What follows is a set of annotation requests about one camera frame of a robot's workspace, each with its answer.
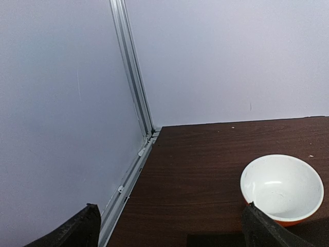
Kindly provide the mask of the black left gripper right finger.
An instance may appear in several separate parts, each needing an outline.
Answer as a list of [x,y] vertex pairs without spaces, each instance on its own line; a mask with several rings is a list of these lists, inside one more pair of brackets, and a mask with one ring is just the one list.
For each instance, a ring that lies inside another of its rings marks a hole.
[[242,232],[246,246],[313,246],[276,223],[254,203],[248,204],[243,210]]

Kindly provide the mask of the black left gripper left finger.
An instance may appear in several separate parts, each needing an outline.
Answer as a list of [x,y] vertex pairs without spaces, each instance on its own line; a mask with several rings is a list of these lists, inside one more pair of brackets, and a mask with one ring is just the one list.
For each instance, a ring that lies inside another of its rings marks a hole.
[[88,203],[58,228],[27,246],[98,246],[100,227],[101,215],[98,205]]

